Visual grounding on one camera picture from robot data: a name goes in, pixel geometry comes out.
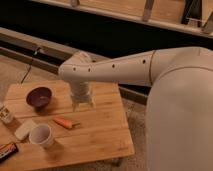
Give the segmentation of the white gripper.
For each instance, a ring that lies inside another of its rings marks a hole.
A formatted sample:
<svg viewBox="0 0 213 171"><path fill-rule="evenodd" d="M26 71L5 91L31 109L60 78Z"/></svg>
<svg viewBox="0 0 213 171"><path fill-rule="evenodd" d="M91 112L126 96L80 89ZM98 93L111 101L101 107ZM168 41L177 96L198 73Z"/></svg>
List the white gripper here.
<svg viewBox="0 0 213 171"><path fill-rule="evenodd" d="M72 82L70 83L71 99L73 110L82 103L87 103L90 106L94 106L92 99L92 89L87 82Z"/></svg>

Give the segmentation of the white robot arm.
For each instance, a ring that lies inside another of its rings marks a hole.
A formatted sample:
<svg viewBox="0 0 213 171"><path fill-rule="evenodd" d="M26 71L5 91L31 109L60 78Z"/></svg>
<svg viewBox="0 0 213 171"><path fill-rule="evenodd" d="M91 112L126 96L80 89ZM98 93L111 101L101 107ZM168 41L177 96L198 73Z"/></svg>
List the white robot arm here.
<svg viewBox="0 0 213 171"><path fill-rule="evenodd" d="M213 50L169 48L99 62L80 51L58 75L77 103L88 99L92 81L149 87L148 171L213 171Z"/></svg>

